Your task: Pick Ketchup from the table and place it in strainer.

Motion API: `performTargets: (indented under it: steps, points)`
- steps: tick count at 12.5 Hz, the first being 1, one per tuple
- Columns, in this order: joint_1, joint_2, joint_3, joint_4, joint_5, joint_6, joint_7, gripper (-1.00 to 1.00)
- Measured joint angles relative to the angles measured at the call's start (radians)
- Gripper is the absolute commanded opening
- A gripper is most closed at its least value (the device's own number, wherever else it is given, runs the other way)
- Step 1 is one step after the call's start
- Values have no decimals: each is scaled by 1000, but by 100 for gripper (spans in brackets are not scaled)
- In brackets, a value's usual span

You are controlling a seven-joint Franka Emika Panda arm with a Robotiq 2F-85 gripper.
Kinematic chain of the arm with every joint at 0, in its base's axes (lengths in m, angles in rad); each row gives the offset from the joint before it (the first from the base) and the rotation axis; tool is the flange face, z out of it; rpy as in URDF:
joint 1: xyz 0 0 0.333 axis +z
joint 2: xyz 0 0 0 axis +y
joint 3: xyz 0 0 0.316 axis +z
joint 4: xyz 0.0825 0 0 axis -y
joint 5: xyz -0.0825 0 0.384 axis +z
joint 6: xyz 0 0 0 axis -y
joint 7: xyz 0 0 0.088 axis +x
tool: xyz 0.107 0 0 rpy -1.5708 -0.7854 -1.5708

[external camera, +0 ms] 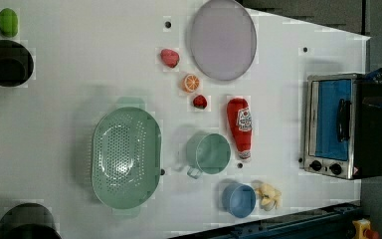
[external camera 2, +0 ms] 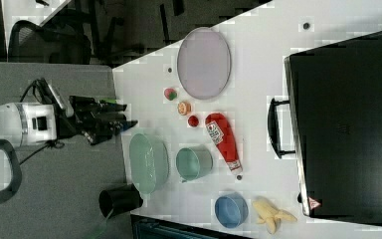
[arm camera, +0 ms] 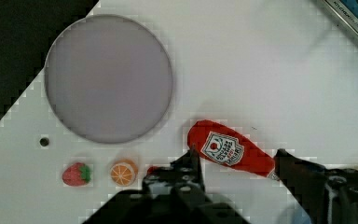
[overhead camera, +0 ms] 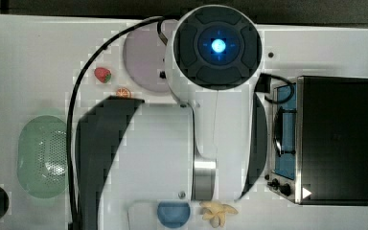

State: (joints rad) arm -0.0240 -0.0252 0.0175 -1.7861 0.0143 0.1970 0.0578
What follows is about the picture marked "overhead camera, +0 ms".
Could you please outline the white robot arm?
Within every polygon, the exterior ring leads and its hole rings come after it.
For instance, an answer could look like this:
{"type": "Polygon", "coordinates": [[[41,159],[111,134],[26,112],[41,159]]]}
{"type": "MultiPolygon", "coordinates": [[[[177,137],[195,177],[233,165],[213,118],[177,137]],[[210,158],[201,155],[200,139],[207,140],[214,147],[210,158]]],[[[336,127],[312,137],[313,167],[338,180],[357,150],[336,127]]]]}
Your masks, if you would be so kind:
{"type": "Polygon", "coordinates": [[[208,5],[181,17],[164,57],[168,99],[111,96],[78,123],[76,230],[129,230],[142,202],[156,209],[145,230],[176,228],[194,202],[246,195],[266,160],[262,54],[238,10],[208,5]]]}

